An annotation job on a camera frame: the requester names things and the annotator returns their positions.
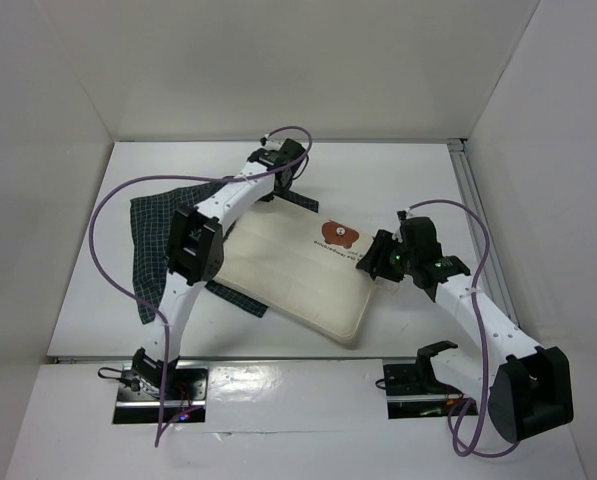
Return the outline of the cream pillow with bear print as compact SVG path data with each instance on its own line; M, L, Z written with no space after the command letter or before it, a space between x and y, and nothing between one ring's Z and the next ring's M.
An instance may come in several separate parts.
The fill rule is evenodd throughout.
M230 231L216 281L351 350L375 291L357 268L372 241L287 200L257 202Z

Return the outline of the dark checked pillowcase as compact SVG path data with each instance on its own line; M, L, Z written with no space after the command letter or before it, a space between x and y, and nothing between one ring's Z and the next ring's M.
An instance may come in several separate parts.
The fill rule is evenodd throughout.
M206 262L195 260L185 248L217 260L217 220L202 215L200 203L225 188L225 183L203 183L131 200L130 227L134 245L132 285L138 298L141 322L156 320L170 273L191 274L196 280L206 273Z

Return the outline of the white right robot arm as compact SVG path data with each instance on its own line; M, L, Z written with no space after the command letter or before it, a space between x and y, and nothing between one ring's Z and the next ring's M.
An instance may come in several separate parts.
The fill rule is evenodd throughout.
M432 302L478 343L476 360L449 340L421 347L414 372L404 379L416 392L459 391L484 406L501 437L515 443L574 418L569 361L522 332L477 286L468 267L446 256L428 217L399 217L400 227L380 230L358 270L372 279L410 277Z

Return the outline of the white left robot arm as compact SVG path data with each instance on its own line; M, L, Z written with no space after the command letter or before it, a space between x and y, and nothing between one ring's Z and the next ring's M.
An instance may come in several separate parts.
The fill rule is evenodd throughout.
M180 344L191 310L224 262L224 233L257 201L269 201L287 190L308 153L308 148L291 139L275 149L264 144L237 175L217 179L221 188L212 196L193 206L180 204L173 211L165 248L164 290L153 299L134 294L136 302L162 326L160 333L149 334L132 359L139 385L150 397L162 399L174 390Z

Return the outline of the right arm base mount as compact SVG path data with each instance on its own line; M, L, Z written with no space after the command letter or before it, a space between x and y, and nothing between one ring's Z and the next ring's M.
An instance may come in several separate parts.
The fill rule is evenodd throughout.
M426 386L412 362L385 363L374 385L385 393L390 420L446 417L466 400L454 387Z

